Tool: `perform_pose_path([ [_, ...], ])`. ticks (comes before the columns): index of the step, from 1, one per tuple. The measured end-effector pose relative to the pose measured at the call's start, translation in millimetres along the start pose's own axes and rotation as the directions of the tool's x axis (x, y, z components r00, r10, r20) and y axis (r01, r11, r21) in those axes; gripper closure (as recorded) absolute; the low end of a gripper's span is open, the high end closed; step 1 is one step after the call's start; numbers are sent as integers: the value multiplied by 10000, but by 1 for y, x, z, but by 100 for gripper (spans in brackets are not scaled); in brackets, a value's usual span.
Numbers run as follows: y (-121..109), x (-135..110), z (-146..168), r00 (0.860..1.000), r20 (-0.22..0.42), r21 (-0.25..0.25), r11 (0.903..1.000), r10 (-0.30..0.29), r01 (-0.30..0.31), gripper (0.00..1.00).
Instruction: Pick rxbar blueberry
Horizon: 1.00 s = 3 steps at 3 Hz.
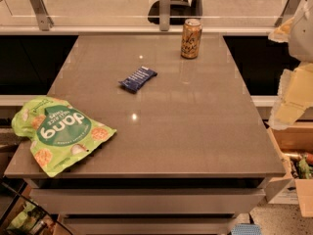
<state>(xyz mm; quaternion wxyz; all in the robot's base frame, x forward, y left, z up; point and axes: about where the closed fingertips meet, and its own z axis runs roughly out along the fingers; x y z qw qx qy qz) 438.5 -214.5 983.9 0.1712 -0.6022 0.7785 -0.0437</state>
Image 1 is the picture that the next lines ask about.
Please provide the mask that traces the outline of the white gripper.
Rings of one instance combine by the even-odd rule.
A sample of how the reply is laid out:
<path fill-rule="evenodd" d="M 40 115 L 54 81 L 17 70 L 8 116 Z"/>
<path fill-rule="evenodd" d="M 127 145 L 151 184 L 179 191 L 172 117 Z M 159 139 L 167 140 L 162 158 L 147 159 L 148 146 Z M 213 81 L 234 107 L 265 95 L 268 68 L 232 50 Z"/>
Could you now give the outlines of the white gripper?
<path fill-rule="evenodd" d="M 313 0 L 308 0 L 295 14 L 276 27 L 268 39 L 289 42 L 292 57 L 307 62 L 294 70 L 284 70 L 268 124 L 275 130 L 292 126 L 313 106 Z"/>

